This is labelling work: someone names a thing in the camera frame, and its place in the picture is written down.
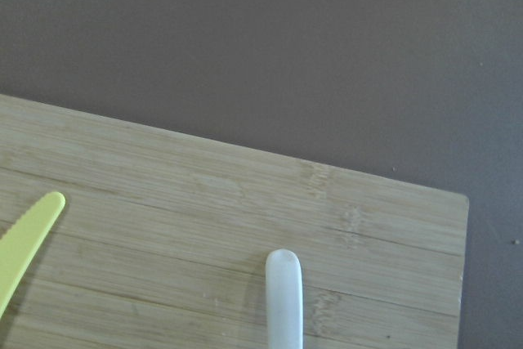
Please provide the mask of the white ceramic spoon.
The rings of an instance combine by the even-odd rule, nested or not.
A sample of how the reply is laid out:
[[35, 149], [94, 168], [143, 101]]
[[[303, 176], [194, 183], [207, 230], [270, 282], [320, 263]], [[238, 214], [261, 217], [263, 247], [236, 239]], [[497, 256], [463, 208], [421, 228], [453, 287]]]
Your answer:
[[269, 348], [303, 348], [302, 267], [297, 255], [277, 249], [266, 259], [266, 326]]

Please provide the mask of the bamboo cutting board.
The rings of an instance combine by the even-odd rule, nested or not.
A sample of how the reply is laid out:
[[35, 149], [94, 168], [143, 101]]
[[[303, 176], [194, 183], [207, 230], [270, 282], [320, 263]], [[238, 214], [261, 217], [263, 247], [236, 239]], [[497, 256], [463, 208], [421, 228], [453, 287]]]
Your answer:
[[457, 346], [463, 195], [3, 96], [1, 227], [53, 190], [4, 348], [263, 348], [279, 248], [305, 347]]

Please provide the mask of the yellow plastic knife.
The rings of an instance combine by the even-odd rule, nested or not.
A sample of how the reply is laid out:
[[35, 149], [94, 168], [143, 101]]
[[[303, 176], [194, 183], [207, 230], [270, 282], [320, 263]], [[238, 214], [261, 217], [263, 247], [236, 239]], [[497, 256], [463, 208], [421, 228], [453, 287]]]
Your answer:
[[47, 193], [1, 236], [1, 315], [65, 205], [62, 193]]

